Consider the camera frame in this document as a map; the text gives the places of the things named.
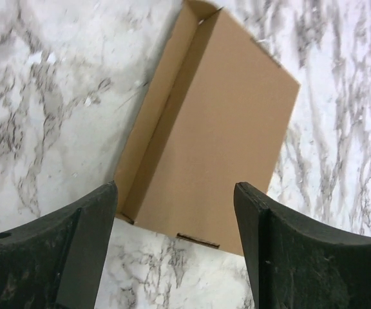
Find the brown cardboard box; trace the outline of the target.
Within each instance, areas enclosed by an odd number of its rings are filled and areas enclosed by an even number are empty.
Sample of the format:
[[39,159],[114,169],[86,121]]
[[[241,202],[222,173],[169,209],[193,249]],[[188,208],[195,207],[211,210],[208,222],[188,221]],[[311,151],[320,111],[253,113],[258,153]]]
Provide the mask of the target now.
[[234,186],[267,191],[299,88],[226,10],[184,1],[117,164],[117,217],[242,254]]

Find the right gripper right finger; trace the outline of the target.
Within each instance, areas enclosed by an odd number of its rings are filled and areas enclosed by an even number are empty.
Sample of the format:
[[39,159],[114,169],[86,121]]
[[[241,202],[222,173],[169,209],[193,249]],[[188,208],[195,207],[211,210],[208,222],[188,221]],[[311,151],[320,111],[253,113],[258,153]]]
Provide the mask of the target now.
[[371,237],[284,206],[249,183],[234,211],[257,308],[371,308]]

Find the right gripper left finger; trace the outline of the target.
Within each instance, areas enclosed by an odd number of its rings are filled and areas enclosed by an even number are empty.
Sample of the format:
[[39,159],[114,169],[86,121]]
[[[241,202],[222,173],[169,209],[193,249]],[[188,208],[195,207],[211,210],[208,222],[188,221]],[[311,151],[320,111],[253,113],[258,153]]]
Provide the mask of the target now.
[[117,199],[108,182],[0,232],[0,308],[94,308]]

